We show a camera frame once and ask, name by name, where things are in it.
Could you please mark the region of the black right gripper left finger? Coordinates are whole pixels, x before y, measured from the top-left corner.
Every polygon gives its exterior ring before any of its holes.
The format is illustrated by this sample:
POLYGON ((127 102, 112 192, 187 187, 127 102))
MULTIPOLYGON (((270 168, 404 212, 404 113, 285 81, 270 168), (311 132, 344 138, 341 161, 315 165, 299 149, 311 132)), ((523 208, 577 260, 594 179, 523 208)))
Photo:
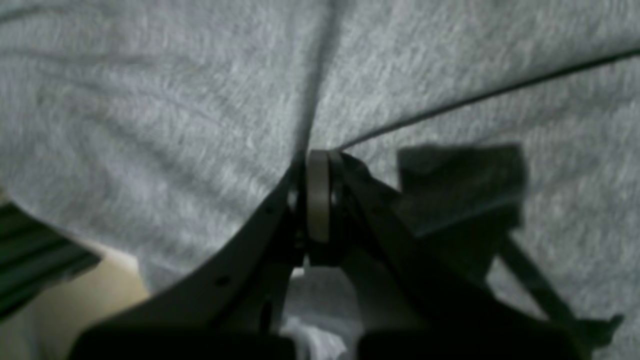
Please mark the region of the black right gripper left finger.
POLYGON ((92 326, 71 360, 296 360, 281 335, 291 275, 304 259, 304 166, 291 165, 247 223, 173 287, 92 326))

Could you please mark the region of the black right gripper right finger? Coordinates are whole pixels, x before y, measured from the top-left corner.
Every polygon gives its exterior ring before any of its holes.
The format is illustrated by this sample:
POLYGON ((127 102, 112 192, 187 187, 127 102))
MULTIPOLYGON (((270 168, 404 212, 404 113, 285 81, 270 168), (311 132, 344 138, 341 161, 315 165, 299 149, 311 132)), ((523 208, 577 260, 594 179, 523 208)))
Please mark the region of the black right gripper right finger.
POLYGON ((354 285, 359 360, 589 360, 623 321, 581 319, 511 239, 520 150, 402 150, 402 191, 330 152, 330 265, 354 285))

